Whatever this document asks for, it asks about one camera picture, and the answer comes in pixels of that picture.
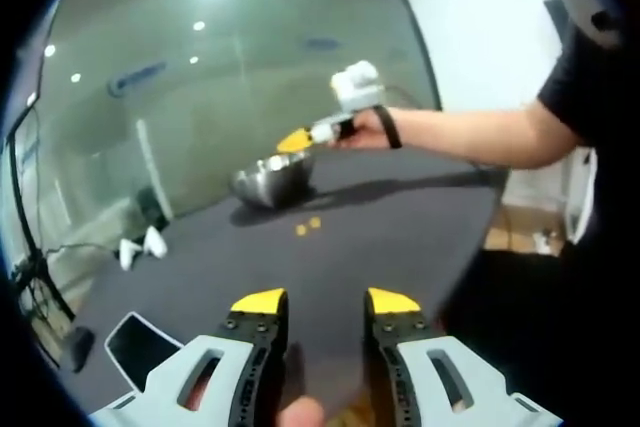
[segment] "metal stand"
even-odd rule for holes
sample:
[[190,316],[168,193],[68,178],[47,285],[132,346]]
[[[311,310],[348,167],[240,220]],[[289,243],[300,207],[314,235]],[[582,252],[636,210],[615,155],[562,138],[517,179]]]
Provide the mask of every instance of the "metal stand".
[[24,289],[33,281],[34,278],[41,280],[51,292],[53,301],[58,305],[62,313],[69,319],[69,322],[73,322],[76,318],[75,314],[69,307],[69,304],[64,300],[62,294],[56,287],[56,284],[51,278],[49,273],[49,264],[46,257],[43,255],[42,250],[36,245],[36,241],[33,238],[33,233],[29,227],[27,221],[27,215],[24,211],[24,204],[22,203],[22,192],[20,191],[20,182],[18,179],[18,158],[16,154],[16,131],[24,122],[24,119],[31,112],[31,109],[25,109],[24,112],[18,117],[13,128],[9,132],[8,144],[9,144],[9,167],[11,173],[11,186],[13,189],[13,198],[16,204],[16,211],[18,213],[18,220],[20,227],[27,242],[27,259],[23,264],[23,267],[18,273],[15,285],[18,291],[18,295],[22,294]]

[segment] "smartphone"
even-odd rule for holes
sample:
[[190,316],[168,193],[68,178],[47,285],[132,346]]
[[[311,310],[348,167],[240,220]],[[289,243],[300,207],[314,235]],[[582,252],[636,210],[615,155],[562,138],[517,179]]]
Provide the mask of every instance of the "smartphone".
[[144,392],[149,372],[182,347],[136,312],[129,312],[104,343],[107,355],[137,392]]

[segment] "stainless steel bowl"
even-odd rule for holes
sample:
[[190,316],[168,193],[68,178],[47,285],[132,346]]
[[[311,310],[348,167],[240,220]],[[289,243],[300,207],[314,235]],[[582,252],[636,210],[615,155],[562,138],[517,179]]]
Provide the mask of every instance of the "stainless steel bowl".
[[274,155],[236,172],[231,192],[250,207],[286,207],[309,192],[313,157],[308,152]]

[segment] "wrist strap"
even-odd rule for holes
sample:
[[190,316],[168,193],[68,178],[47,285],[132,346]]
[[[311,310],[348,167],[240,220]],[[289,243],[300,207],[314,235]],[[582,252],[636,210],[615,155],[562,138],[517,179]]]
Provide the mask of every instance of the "wrist strap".
[[382,124],[382,128],[384,129],[384,133],[386,134],[387,140],[389,141],[389,147],[394,150],[401,149],[402,141],[400,140],[400,134],[398,133],[396,123],[393,121],[393,118],[391,117],[389,111],[382,105],[374,106],[373,111],[378,115],[378,118],[380,119],[380,123]]

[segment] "yellow object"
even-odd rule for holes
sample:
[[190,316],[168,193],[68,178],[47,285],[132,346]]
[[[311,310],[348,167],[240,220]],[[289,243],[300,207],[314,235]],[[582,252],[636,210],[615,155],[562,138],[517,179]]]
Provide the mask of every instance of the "yellow object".
[[306,129],[298,129],[282,139],[276,149],[279,154],[294,154],[308,149],[313,145],[313,139]]
[[247,295],[231,306],[231,312],[277,314],[278,303],[284,292],[285,290],[281,288]]
[[375,314],[400,314],[403,312],[419,312],[420,306],[406,295],[388,292],[382,289],[369,288]]

